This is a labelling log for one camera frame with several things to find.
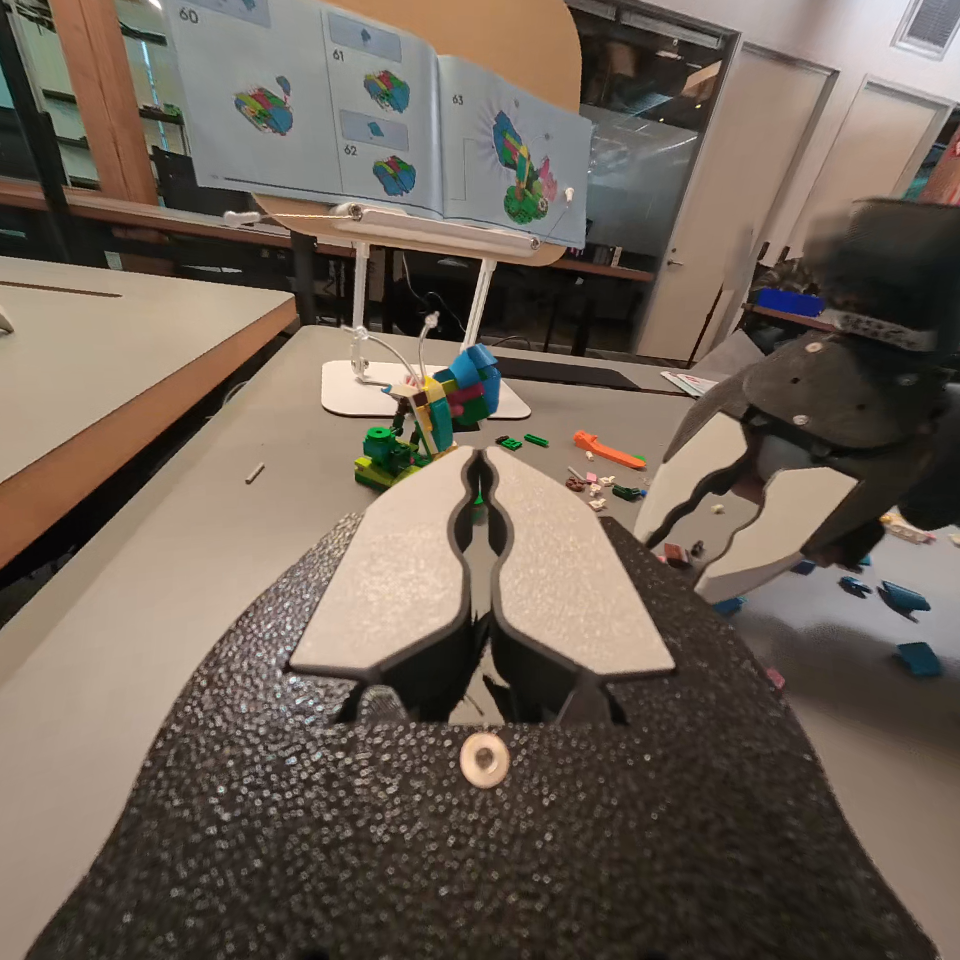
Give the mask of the orange brick separator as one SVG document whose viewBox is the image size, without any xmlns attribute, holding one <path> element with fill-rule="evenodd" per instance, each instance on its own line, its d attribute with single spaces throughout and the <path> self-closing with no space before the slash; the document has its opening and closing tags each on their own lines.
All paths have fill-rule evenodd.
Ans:
<svg viewBox="0 0 960 960">
<path fill-rule="evenodd" d="M 629 470 L 646 470 L 646 461 L 642 457 L 634 456 L 610 446 L 594 434 L 578 430 L 573 434 L 572 440 L 577 449 L 582 450 L 593 458 L 601 458 Z"/>
</svg>

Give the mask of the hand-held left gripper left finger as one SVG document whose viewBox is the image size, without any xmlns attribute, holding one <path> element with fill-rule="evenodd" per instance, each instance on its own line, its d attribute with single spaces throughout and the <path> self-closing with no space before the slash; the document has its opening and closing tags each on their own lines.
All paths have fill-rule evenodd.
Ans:
<svg viewBox="0 0 960 960">
<path fill-rule="evenodd" d="M 478 664 L 471 575 L 479 452 L 458 447 L 364 511 L 289 666 L 394 690 L 417 718 L 444 721 Z"/>
</svg>

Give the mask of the scattered small lego pieces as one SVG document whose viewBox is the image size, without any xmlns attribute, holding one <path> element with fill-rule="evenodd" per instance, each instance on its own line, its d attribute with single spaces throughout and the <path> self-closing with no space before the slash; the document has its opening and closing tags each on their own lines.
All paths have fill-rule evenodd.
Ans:
<svg viewBox="0 0 960 960">
<path fill-rule="evenodd" d="M 622 450 L 607 443 L 604 444 Z M 574 445 L 573 439 L 549 439 L 531 432 L 501 435 L 494 441 L 498 449 L 518 455 L 524 453 L 535 465 L 552 465 L 560 471 L 559 482 L 571 494 L 581 499 L 594 513 L 605 512 L 612 503 L 640 504 L 649 493 L 644 478 L 647 470 L 633 470 L 594 458 Z M 632 452 L 622 450 L 633 456 Z"/>
</svg>

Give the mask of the pink and white lego piece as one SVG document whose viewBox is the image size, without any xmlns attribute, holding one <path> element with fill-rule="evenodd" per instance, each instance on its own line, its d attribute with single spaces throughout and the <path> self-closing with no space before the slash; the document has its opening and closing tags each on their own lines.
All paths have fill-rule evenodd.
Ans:
<svg viewBox="0 0 960 960">
<path fill-rule="evenodd" d="M 930 545 L 937 541 L 937 535 L 925 531 L 908 522 L 899 512 L 888 511 L 879 518 L 885 533 L 914 545 Z"/>
</svg>

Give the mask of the white book stand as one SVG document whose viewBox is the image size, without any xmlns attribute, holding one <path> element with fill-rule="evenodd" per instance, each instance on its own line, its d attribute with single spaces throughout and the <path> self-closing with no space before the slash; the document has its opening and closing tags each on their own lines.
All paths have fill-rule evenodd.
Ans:
<svg viewBox="0 0 960 960">
<path fill-rule="evenodd" d="M 385 16 L 387 3 L 337 2 L 332 5 L 360 11 L 385 22 L 388 19 Z M 434 9 L 433 3 L 417 2 L 421 8 L 416 17 L 417 21 L 421 21 L 425 13 Z M 532 11 L 544 17 L 538 40 L 534 42 L 534 49 L 530 54 L 531 62 L 540 64 L 543 71 L 549 68 L 554 69 L 558 78 L 565 82 L 563 93 L 565 107 L 576 106 L 581 78 L 581 53 L 571 14 L 564 2 L 522 2 L 522 4 L 523 11 Z M 428 221 L 357 202 L 331 206 L 312 201 L 254 195 L 258 198 L 264 212 L 279 219 L 282 224 L 290 223 L 290 229 L 294 233 L 345 232 L 347 238 L 354 242 L 360 241 L 354 246 L 356 274 L 351 334 L 362 327 L 367 329 L 364 311 L 371 245 L 361 238 L 375 237 L 399 241 L 402 247 L 400 250 L 422 244 L 437 245 L 442 251 L 452 251 L 456 248 L 482 254 L 460 352 L 477 342 L 487 294 L 494 270 L 498 266 L 498 260 L 494 258 L 495 254 L 507 254 L 526 259 L 532 258 L 537 252 L 545 249 L 547 262 L 553 262 L 566 249 L 564 246 L 545 243 L 533 247 L 531 246 L 533 240 L 516 230 L 485 230 L 465 226 L 462 223 Z M 365 344 L 363 354 L 366 346 L 370 345 L 372 343 Z M 352 345 L 350 345 L 349 359 L 323 364 L 320 394 L 323 407 L 328 412 L 341 416 L 387 416 L 393 410 L 392 402 L 377 387 L 362 386 L 354 379 L 351 359 Z M 374 362 L 371 364 L 367 358 L 366 362 L 366 373 L 374 381 L 388 381 L 401 372 L 400 363 Z"/>
</svg>

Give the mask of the long wooden counter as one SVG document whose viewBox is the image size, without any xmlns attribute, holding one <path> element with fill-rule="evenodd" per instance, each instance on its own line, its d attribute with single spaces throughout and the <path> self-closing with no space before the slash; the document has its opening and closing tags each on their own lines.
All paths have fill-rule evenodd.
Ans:
<svg viewBox="0 0 960 960">
<path fill-rule="evenodd" d="M 289 230 L 279 225 L 261 223 L 250 227 L 232 228 L 226 225 L 222 218 L 207 214 L 110 198 L 101 191 L 71 187 L 65 187 L 64 191 L 69 212 L 84 220 L 97 221 L 124 229 L 147 230 L 158 234 L 203 237 L 258 247 L 292 249 Z M 47 210 L 42 186 L 38 182 L 6 176 L 1 177 L 1 203 L 2 207 Z M 372 248 L 402 249 L 400 241 L 376 237 L 361 239 Z M 317 253 L 330 257 L 353 258 L 354 247 L 360 241 L 354 242 L 344 231 L 334 230 L 321 232 L 316 242 Z M 414 244 L 414 246 L 408 246 L 407 250 L 441 258 L 452 257 L 463 260 L 480 260 L 482 256 L 480 251 L 456 247 L 452 250 L 441 250 L 437 245 Z M 493 255 L 498 263 L 504 264 L 532 268 L 549 267 L 575 274 L 595 275 L 629 282 L 653 282 L 656 279 L 656 273 L 653 271 L 596 265 L 566 255 L 553 262 L 547 262 L 546 257 L 546 249 L 526 259 L 507 253 Z"/>
</svg>

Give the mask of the lego instruction booklet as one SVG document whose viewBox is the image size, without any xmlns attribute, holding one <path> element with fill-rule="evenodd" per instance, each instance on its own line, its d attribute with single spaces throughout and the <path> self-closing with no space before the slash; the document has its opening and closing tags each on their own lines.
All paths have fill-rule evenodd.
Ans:
<svg viewBox="0 0 960 960">
<path fill-rule="evenodd" d="M 594 127 L 522 2 L 164 2 L 199 186 L 582 249 Z"/>
</svg>

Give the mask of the adjacent grey table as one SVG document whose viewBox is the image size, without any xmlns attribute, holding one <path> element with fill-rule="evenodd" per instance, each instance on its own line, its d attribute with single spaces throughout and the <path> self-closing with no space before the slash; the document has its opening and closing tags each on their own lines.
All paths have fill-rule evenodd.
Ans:
<svg viewBox="0 0 960 960">
<path fill-rule="evenodd" d="M 293 294 L 2 257 L 2 566 L 288 327 Z"/>
</svg>

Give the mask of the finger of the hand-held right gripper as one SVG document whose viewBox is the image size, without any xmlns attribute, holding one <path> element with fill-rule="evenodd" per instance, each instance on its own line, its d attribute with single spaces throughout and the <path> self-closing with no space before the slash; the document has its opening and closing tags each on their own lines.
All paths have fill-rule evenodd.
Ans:
<svg viewBox="0 0 960 960">
<path fill-rule="evenodd" d="M 733 495 L 760 504 L 760 421 L 718 412 L 660 465 L 634 524 L 633 534 L 651 549 L 707 495 Z"/>
<path fill-rule="evenodd" d="M 793 567 L 803 548 L 859 485 L 827 466 L 777 471 L 753 519 L 707 563 L 693 590 L 714 605 L 749 594 Z"/>
</svg>

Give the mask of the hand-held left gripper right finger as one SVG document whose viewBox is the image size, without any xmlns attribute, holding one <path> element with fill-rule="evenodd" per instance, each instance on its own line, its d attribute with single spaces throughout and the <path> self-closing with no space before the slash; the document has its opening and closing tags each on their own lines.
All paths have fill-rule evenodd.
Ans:
<svg viewBox="0 0 960 960">
<path fill-rule="evenodd" d="M 522 721 L 614 721 L 610 684 L 675 660 L 592 509 L 501 449 L 484 451 L 490 649 Z"/>
</svg>

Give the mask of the blue storage bin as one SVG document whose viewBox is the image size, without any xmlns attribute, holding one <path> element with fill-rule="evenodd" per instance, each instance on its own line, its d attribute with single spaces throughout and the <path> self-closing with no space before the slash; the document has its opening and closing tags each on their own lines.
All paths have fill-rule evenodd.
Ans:
<svg viewBox="0 0 960 960">
<path fill-rule="evenodd" d="M 753 306 L 809 319 L 818 318 L 825 309 L 817 295 L 769 287 L 756 291 Z"/>
</svg>

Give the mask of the grey door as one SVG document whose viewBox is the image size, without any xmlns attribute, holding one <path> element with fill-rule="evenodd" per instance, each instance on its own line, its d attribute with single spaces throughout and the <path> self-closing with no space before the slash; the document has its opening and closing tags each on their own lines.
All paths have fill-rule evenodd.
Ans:
<svg viewBox="0 0 960 960">
<path fill-rule="evenodd" d="M 836 76 L 809 60 L 739 47 L 657 272 L 638 355 L 685 364 L 723 336 Z"/>
<path fill-rule="evenodd" d="M 866 75 L 789 235 L 801 250 L 815 221 L 871 197 L 899 196 L 954 110 L 953 99 Z"/>
</svg>

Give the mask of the colourful lego model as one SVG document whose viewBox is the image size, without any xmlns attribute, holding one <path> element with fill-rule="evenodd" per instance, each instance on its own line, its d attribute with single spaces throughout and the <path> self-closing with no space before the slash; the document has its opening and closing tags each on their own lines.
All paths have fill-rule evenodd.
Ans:
<svg viewBox="0 0 960 960">
<path fill-rule="evenodd" d="M 448 365 L 430 372 L 426 365 L 427 335 L 439 322 L 433 312 L 423 321 L 416 339 L 416 359 L 366 327 L 351 339 L 351 372 L 362 386 L 374 386 L 393 404 L 389 426 L 366 430 L 362 454 L 354 460 L 354 480 L 384 493 L 457 448 L 459 430 L 479 426 L 498 412 L 501 372 L 495 355 L 482 343 L 467 346 Z M 400 366 L 388 381 L 367 374 L 366 344 L 386 350 Z"/>
</svg>

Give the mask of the black desk mat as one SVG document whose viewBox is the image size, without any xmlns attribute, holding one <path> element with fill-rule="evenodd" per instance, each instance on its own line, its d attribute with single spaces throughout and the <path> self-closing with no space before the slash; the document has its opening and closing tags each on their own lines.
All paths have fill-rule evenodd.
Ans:
<svg viewBox="0 0 960 960">
<path fill-rule="evenodd" d="M 606 366 L 577 366 L 520 357 L 496 357 L 500 374 L 506 379 L 589 387 L 620 392 L 641 392 L 642 387 L 623 373 Z"/>
</svg>

